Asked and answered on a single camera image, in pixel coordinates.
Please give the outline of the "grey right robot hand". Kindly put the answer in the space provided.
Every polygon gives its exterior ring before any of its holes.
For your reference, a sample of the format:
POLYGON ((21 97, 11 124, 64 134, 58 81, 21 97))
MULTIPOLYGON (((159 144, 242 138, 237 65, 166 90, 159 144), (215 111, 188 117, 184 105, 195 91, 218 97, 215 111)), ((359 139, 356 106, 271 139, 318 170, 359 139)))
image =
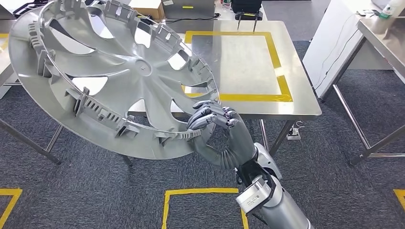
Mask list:
POLYGON ((205 129, 210 124, 223 128, 226 146, 220 151, 207 144, 202 136, 189 140, 193 150, 209 163, 233 169, 250 161, 256 155, 253 139, 240 114, 231 107, 222 107, 213 100, 203 100, 193 106, 195 112, 187 122, 188 130, 205 129))

